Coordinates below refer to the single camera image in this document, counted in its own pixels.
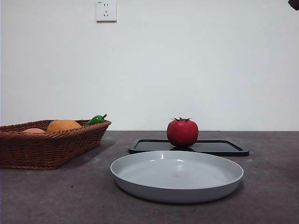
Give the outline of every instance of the black tray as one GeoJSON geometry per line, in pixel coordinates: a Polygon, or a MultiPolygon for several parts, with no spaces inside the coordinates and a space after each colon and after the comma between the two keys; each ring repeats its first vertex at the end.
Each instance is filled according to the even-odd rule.
{"type": "Polygon", "coordinates": [[[189,151],[206,153],[218,156],[247,156],[249,150],[227,140],[197,140],[187,148],[174,147],[168,140],[137,139],[129,148],[129,153],[142,153],[149,151],[189,151]]]}

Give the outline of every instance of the gray table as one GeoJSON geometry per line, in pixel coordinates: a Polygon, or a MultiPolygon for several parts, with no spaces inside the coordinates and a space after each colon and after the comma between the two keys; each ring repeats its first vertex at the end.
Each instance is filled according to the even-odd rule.
{"type": "Polygon", "coordinates": [[[231,195],[190,205],[156,203],[117,187],[110,164],[137,138],[165,132],[106,132],[102,145],[52,171],[1,169],[2,224],[297,224],[299,132],[200,132],[250,150],[228,157],[244,169],[231,195]]]}

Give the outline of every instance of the wicker basket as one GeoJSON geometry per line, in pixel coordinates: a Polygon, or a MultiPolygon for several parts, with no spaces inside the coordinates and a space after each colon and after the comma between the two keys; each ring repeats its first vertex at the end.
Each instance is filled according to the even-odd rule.
{"type": "MultiPolygon", "coordinates": [[[[77,155],[100,144],[111,124],[103,123],[49,133],[23,133],[28,128],[46,130],[53,120],[0,127],[0,167],[27,169],[56,169],[77,155]]],[[[88,120],[76,120],[83,125],[88,120]]]]}

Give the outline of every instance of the wall socket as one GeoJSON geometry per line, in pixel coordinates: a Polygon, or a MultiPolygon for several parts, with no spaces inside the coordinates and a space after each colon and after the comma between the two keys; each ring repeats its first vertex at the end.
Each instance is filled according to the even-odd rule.
{"type": "Polygon", "coordinates": [[[96,3],[97,22],[116,22],[116,0],[99,0],[96,3]]]}

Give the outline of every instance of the green chili pepper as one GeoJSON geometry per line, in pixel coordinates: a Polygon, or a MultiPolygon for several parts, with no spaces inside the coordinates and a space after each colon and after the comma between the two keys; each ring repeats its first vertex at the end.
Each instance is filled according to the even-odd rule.
{"type": "Polygon", "coordinates": [[[95,125],[98,123],[102,123],[105,121],[105,117],[107,116],[107,114],[105,114],[104,116],[101,115],[97,115],[94,116],[91,120],[89,120],[88,122],[86,122],[85,124],[83,124],[83,126],[89,126],[89,125],[95,125]]]}

